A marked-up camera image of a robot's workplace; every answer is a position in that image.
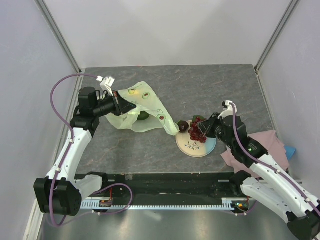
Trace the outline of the red grape bunch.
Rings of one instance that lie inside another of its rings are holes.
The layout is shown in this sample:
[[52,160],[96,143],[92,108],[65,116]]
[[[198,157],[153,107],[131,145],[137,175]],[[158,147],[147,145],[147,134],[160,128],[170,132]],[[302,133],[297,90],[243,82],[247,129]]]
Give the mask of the red grape bunch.
[[189,130],[188,133],[190,135],[190,139],[192,141],[198,141],[200,143],[205,143],[207,141],[207,137],[204,136],[200,129],[197,126],[197,123],[205,121],[206,119],[203,117],[202,120],[197,120],[195,122],[191,121],[191,123],[189,124]]

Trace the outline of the green avocado print plastic bag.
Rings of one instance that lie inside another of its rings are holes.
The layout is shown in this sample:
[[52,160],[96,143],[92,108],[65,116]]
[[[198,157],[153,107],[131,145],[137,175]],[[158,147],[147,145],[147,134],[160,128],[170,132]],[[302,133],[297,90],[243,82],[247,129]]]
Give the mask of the green avocado print plastic bag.
[[[108,122],[118,130],[132,130],[136,133],[144,133],[154,129],[164,129],[171,136],[179,132],[178,125],[162,104],[160,98],[153,89],[141,81],[134,86],[118,91],[125,100],[136,105],[136,108],[121,116],[112,113],[106,116]],[[150,114],[149,118],[137,121],[141,111]]]

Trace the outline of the green avocado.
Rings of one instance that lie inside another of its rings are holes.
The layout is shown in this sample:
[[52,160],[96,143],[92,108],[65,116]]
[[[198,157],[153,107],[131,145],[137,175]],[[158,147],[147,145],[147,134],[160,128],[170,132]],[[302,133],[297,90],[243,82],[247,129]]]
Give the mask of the green avocado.
[[146,111],[141,111],[137,117],[137,121],[145,121],[150,117],[150,114]]

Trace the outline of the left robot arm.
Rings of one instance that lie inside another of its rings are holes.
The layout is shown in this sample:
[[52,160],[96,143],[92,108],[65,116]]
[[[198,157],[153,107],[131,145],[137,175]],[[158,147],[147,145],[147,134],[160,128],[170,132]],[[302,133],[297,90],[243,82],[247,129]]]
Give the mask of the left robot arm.
[[79,90],[78,105],[67,123],[69,132],[62,151],[44,178],[37,178],[33,188],[39,209],[44,214],[76,216],[83,200],[91,195],[106,196],[110,191],[108,175],[89,172],[76,179],[83,153],[106,115],[121,117],[137,106],[120,93],[100,95],[93,87]]

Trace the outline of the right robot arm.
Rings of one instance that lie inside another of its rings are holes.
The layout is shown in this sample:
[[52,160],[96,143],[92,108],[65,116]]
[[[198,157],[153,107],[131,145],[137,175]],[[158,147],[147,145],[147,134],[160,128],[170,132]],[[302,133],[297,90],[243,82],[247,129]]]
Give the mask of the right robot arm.
[[320,200],[283,170],[261,143],[249,137],[246,125],[236,115],[224,119],[214,113],[197,123],[208,138],[217,138],[234,158],[268,183],[261,186],[251,174],[240,171],[229,184],[235,197],[250,196],[276,213],[299,240],[320,238]]

